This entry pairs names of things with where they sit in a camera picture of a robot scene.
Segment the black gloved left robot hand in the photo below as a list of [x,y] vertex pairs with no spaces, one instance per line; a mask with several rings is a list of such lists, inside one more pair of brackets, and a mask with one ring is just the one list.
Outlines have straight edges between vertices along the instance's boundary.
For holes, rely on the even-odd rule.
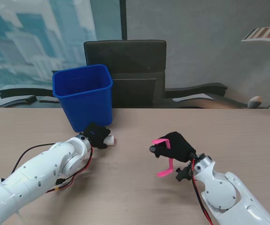
[[106,127],[91,123],[83,131],[83,136],[88,139],[92,147],[106,149],[108,145],[104,143],[104,140],[110,135],[110,132]]

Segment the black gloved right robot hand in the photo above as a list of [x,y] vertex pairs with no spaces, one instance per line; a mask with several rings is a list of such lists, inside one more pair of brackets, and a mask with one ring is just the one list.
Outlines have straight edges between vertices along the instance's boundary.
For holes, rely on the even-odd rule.
[[149,151],[154,153],[157,158],[164,156],[186,163],[197,157],[196,150],[176,131],[168,133],[160,137],[160,139],[168,139],[170,149],[166,146],[165,142],[152,145]]

